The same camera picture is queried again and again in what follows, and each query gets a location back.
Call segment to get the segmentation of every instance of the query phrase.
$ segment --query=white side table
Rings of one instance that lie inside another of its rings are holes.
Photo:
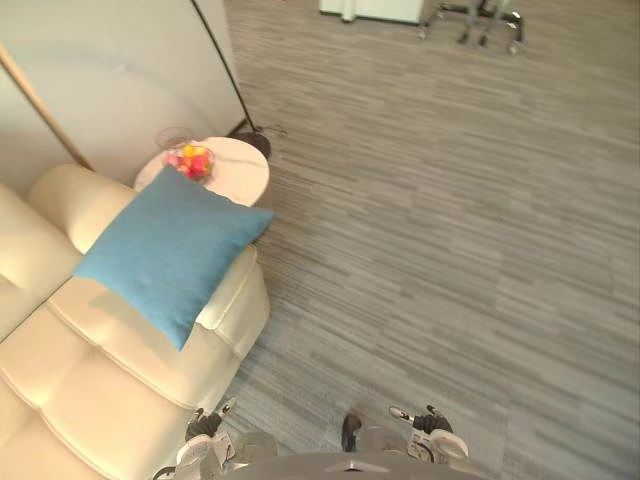
[[[207,190],[247,207],[264,194],[269,184],[269,164],[257,148],[226,137],[209,137],[193,144],[207,147],[214,155],[213,175],[202,185]],[[164,152],[160,152],[142,167],[133,185],[136,192],[160,173],[163,157]]]

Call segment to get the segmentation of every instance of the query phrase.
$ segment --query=lamp base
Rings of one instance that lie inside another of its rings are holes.
[[[264,158],[266,158],[267,160],[271,156],[271,142],[267,137],[259,132],[240,132],[231,135],[231,138],[241,140],[248,143],[249,145],[256,147],[258,150],[260,150],[260,153],[262,153],[264,155]]]

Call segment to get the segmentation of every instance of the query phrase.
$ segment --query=carpet floor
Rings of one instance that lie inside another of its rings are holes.
[[[253,117],[288,131],[231,431],[337,451],[351,407],[406,434],[388,406],[434,404],[495,478],[637,478],[638,2],[515,0],[515,57],[454,16],[423,41],[226,6]]]

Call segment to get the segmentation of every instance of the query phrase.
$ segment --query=blue throw pillow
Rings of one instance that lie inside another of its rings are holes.
[[[167,166],[104,230],[75,275],[124,297],[182,350],[233,260],[272,218]]]

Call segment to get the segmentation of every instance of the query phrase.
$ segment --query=sofa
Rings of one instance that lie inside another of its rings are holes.
[[[0,185],[0,478],[147,479],[175,460],[265,326],[257,252],[233,262],[182,351],[72,276],[135,192],[75,165],[22,199]]]

